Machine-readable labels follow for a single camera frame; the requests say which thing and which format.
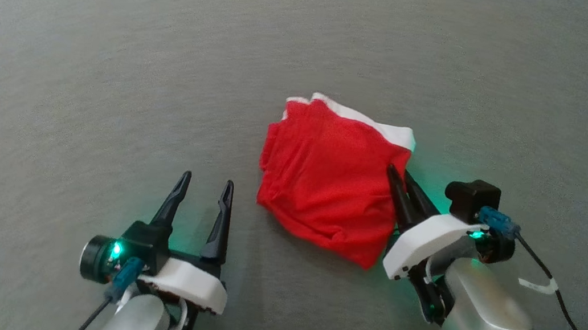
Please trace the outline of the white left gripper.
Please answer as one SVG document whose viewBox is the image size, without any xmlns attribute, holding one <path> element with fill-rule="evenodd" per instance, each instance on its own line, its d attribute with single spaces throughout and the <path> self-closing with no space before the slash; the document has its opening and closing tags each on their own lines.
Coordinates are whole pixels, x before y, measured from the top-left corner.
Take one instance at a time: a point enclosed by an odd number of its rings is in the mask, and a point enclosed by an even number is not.
<svg viewBox="0 0 588 330">
<path fill-rule="evenodd" d="M 151 226 L 172 229 L 192 172 L 185 171 L 163 201 Z M 218 199 L 219 214 L 201 249 L 202 260 L 226 261 L 234 182 L 227 181 Z M 80 275 L 105 285 L 103 301 L 77 330 L 85 330 L 107 307 L 115 314 L 100 330 L 192 330 L 200 312 L 223 313 L 227 291 L 220 279 L 188 261 L 168 258 L 157 274 L 116 239 L 97 235 L 83 247 Z"/>
</svg>

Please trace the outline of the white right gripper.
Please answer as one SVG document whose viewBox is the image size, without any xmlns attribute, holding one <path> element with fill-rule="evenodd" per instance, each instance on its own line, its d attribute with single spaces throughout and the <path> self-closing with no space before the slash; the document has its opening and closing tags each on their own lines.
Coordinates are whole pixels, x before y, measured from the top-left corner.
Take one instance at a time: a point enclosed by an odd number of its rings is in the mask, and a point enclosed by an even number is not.
<svg viewBox="0 0 588 330">
<path fill-rule="evenodd" d="M 401 175 L 390 164 L 387 180 L 397 229 L 403 232 L 383 256 L 383 269 L 390 280 L 407 279 L 424 320 L 442 325 L 454 304 L 444 278 L 451 264 L 462 258 L 484 264 L 510 260 L 515 239 L 485 224 L 470 225 L 440 214 L 408 170 Z"/>
</svg>

